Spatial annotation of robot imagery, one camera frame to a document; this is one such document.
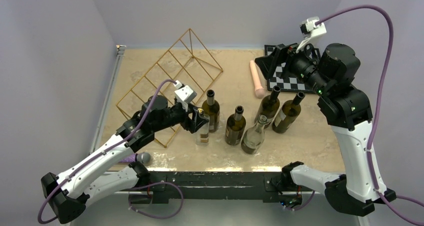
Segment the clear glass liquor bottle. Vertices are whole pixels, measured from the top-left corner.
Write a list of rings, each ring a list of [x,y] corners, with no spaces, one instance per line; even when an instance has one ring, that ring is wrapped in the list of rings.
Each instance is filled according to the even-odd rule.
[[[201,127],[196,132],[196,145],[206,146],[209,143],[210,116],[206,114],[203,108],[198,108]]]

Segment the dark green wine bottle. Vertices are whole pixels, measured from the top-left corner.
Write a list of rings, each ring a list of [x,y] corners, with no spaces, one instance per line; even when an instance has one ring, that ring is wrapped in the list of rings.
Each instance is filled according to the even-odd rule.
[[[216,132],[220,123],[220,105],[215,99],[214,90],[209,89],[206,92],[206,100],[201,107],[204,110],[204,114],[209,116],[209,132]]]

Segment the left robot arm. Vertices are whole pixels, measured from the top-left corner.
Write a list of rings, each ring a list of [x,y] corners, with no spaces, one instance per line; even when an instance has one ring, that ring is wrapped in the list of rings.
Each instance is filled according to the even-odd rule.
[[[37,219],[46,224],[42,213],[51,207],[60,223],[68,223],[79,217],[84,210],[117,191],[124,189],[144,190],[157,184],[141,162],[131,162],[117,173],[104,176],[113,165],[136,153],[153,142],[155,133],[177,124],[190,133],[196,133],[209,120],[203,110],[191,103],[175,99],[168,106],[164,96],[150,97],[141,110],[117,129],[116,133],[94,153],[70,169],[56,175],[51,172],[41,178],[45,197]]]

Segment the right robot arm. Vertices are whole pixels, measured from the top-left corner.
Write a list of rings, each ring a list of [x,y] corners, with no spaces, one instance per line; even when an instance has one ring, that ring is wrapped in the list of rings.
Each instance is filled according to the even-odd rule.
[[[340,213],[366,216],[375,204],[396,199],[386,187],[371,140],[373,116],[368,96],[353,84],[360,67],[355,51],[332,43],[323,52],[308,44],[277,45],[272,53],[255,59],[262,75],[270,79],[282,66],[281,77],[295,77],[318,95],[318,106],[336,136],[344,174],[326,173],[296,161],[283,167],[279,188],[307,187],[325,195]]]

